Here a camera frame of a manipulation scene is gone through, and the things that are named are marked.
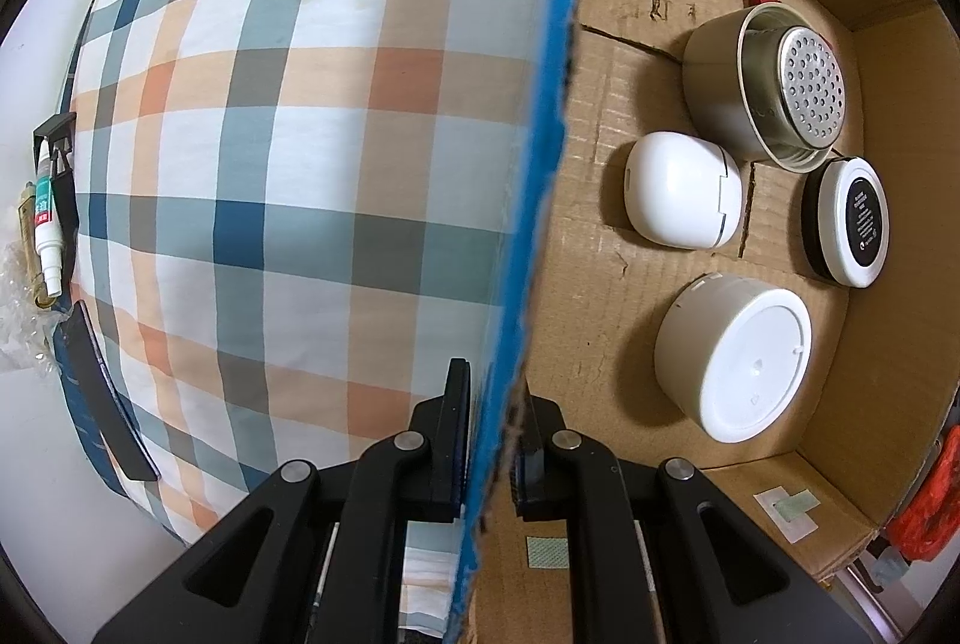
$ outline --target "green tape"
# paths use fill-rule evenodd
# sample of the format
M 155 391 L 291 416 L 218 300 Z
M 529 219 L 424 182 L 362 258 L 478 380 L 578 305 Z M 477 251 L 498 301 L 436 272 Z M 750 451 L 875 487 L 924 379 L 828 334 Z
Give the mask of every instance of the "green tape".
M 776 513 L 779 513 L 787 522 L 793 522 L 793 520 L 801 514 L 807 513 L 818 505 L 820 505 L 820 501 L 816 499 L 810 490 L 805 489 L 796 495 L 791 495 L 789 498 L 776 501 L 774 508 L 776 509 Z

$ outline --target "tape piece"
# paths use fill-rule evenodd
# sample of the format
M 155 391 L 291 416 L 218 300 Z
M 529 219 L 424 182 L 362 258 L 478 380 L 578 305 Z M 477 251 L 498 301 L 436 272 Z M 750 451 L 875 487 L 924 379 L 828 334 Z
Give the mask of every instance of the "tape piece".
M 570 568 L 566 539 L 528 535 L 527 565 L 531 568 Z
M 766 511 L 767 516 L 773 520 L 779 532 L 784 534 L 784 538 L 786 538 L 789 543 L 796 544 L 801 538 L 814 532 L 815 529 L 817 529 L 817 523 L 810 518 L 809 514 L 805 513 L 800 514 L 789 522 L 784 519 L 784 515 L 776 510 L 774 504 L 789 497 L 787 491 L 781 486 L 775 486 L 774 489 L 768 489 L 760 495 L 754 495 L 754 499 L 760 504 L 760 507 Z
M 774 508 L 787 522 L 793 522 L 801 514 L 807 513 L 818 505 L 820 505 L 820 501 L 816 499 L 814 494 L 810 490 L 804 489 L 796 495 L 776 501 Z

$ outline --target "clear plastic wrap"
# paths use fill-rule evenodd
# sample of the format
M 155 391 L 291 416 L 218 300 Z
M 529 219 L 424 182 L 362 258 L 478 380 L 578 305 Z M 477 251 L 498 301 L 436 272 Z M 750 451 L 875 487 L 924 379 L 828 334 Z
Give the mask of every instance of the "clear plastic wrap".
M 50 339 L 66 314 L 37 308 L 27 273 L 21 241 L 8 243 L 0 251 L 0 374 L 32 368 L 48 375 L 58 370 Z

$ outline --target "cardboard box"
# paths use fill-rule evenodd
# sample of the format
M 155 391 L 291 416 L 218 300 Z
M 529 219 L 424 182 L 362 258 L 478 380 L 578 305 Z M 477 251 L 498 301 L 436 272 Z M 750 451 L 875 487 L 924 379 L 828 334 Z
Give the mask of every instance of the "cardboard box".
M 580 0 L 584 27 L 566 108 L 568 139 L 531 309 L 534 395 L 618 456 L 687 457 L 817 579 L 851 561 L 923 467 L 960 374 L 960 50 L 933 0 L 782 0 L 822 32 L 848 89 L 839 154 L 863 154 L 888 198 L 890 249 L 866 290 L 819 280 L 803 255 L 803 176 L 743 166 L 746 214 L 719 251 L 676 251 L 630 228 L 623 169 L 653 130 L 694 133 L 680 86 L 690 32 L 743 0 Z M 667 307 L 704 272 L 787 287 L 810 311 L 814 352 L 789 410 L 750 441 L 712 441 L 661 393 L 653 347 Z M 787 543 L 754 500 L 810 489 L 818 528 Z M 499 489 L 477 580 L 481 641 L 563 641 L 565 572 L 529 569 L 525 525 Z M 544 628 L 544 625 L 557 628 Z M 552 631 L 546 636 L 544 631 Z

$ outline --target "glue tube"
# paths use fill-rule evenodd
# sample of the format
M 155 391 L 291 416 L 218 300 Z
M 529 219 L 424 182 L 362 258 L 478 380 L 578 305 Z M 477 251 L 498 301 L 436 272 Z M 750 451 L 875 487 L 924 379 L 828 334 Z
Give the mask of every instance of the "glue tube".
M 40 160 L 37 162 L 37 200 L 34 211 L 34 240 L 47 294 L 61 293 L 61 272 L 64 270 L 64 232 L 56 216 L 53 187 L 50 184 L 50 146 L 46 138 L 40 141 Z

